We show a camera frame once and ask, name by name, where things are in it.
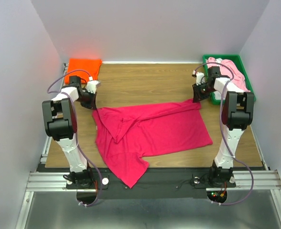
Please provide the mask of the magenta t-shirt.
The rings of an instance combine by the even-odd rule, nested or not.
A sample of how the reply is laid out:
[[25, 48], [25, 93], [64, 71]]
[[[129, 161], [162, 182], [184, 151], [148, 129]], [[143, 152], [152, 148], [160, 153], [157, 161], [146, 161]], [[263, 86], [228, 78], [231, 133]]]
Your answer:
[[96, 145], [107, 167], [132, 188], [149, 167], [144, 157], [212, 145], [200, 103], [186, 100], [93, 111]]

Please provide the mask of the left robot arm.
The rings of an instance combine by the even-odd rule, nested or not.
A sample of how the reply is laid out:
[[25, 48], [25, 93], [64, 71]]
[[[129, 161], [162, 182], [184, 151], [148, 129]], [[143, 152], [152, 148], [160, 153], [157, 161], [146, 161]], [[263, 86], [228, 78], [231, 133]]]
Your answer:
[[70, 172], [64, 175], [68, 185], [76, 188], [89, 188], [95, 183], [88, 160], [82, 154], [77, 140], [77, 117], [74, 102], [80, 102], [87, 109], [96, 110], [97, 87], [100, 81], [89, 77], [83, 87], [81, 77], [69, 77], [69, 84], [64, 85], [56, 96], [42, 102], [43, 121], [46, 134], [62, 149]]

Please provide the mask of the pink t-shirt in bin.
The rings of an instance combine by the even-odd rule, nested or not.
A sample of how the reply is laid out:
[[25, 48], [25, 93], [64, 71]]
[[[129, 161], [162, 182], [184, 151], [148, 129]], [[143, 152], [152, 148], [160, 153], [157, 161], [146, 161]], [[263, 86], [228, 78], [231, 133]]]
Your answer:
[[225, 66], [227, 66], [229, 69], [227, 69], [224, 66], [218, 66], [215, 63], [215, 59], [214, 57], [209, 57], [206, 59], [206, 62], [209, 62], [209, 64], [207, 64], [207, 67], [210, 68], [212, 66], [217, 66], [220, 68], [220, 72], [222, 75], [226, 75], [229, 78], [232, 78], [232, 74], [230, 72], [230, 70], [233, 72], [234, 74], [234, 79], [231, 81], [233, 82], [238, 88], [249, 92], [249, 89], [246, 86], [246, 79], [243, 73], [241, 73], [238, 68], [236, 67], [236, 65], [234, 64], [234, 62], [230, 59], [223, 59], [223, 63]]

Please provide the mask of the aluminium frame rail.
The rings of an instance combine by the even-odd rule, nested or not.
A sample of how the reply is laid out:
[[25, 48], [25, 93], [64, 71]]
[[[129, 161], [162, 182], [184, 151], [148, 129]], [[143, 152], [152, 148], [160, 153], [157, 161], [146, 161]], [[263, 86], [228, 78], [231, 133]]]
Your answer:
[[[281, 178], [278, 171], [262, 170], [253, 171], [254, 190], [281, 190]], [[249, 190], [251, 187], [251, 178], [248, 171], [234, 171], [236, 182], [235, 187], [227, 185], [227, 190]], [[26, 185], [26, 191], [29, 192], [56, 192], [56, 191], [80, 191], [94, 192], [95, 189], [68, 189], [64, 173], [30, 173]]]

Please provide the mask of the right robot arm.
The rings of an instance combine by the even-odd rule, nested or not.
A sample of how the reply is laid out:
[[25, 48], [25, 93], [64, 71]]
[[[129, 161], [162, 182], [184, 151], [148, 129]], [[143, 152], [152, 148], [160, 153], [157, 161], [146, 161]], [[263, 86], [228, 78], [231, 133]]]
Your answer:
[[233, 83], [233, 71], [221, 63], [208, 68], [207, 75], [194, 70], [192, 76], [196, 78], [193, 102], [198, 103], [215, 91], [221, 93], [219, 125], [222, 141], [207, 180], [213, 186], [234, 183], [235, 161], [250, 170], [246, 163], [237, 159], [236, 149], [243, 133], [253, 121], [254, 93], [237, 87]]

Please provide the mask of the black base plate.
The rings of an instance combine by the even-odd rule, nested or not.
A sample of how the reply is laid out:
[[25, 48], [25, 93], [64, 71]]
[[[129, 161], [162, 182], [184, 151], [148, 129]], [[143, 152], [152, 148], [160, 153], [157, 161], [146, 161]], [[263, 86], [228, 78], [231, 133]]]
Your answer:
[[[220, 185], [207, 182], [207, 168], [149, 168], [132, 187], [124, 184], [109, 169], [101, 169], [102, 177], [107, 179], [102, 190], [92, 185], [94, 192], [68, 191], [78, 194], [81, 198], [98, 197], [107, 199], [159, 199], [159, 198], [207, 198], [209, 188], [219, 191]], [[75, 185], [68, 185], [68, 189], [75, 189]]]

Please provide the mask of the white garment in bin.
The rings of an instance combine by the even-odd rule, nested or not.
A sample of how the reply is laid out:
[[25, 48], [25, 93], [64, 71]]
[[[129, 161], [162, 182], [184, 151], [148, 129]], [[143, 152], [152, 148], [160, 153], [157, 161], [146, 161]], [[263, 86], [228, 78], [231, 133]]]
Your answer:
[[223, 59], [221, 59], [221, 58], [215, 59], [215, 63], [216, 63], [218, 66], [224, 66]]

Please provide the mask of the green plastic bin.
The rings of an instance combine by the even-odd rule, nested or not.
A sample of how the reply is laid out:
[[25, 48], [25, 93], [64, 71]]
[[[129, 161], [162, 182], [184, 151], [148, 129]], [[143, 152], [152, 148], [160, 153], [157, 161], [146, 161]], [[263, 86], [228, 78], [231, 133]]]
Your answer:
[[[249, 91], [253, 92], [253, 88], [251, 85], [251, 81], [248, 78], [247, 72], [244, 68], [243, 62], [240, 58], [240, 56], [238, 54], [204, 54], [202, 59], [203, 59], [203, 63], [206, 62], [206, 59], [209, 57], [214, 57], [214, 58], [222, 58], [222, 59], [230, 59], [234, 62], [234, 64], [236, 65], [236, 67], [238, 68], [238, 70], [244, 74], [245, 79], [246, 79], [246, 86], [249, 89]], [[205, 75], [208, 74], [208, 67], [207, 65], [204, 66], [204, 72]]]

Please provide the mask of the folded orange t-shirt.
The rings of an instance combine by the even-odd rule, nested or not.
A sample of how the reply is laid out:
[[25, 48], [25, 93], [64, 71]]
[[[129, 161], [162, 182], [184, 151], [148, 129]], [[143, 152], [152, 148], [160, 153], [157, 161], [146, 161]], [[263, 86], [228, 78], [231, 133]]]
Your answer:
[[[98, 74], [100, 67], [102, 65], [101, 59], [77, 59], [71, 58], [68, 62], [67, 72], [71, 72], [74, 70], [84, 70], [88, 72], [93, 80], [98, 80]], [[65, 84], [69, 84], [69, 77], [76, 75], [82, 78], [81, 83], [85, 83], [89, 81], [89, 75], [83, 71], [77, 71], [67, 75], [64, 79]]]

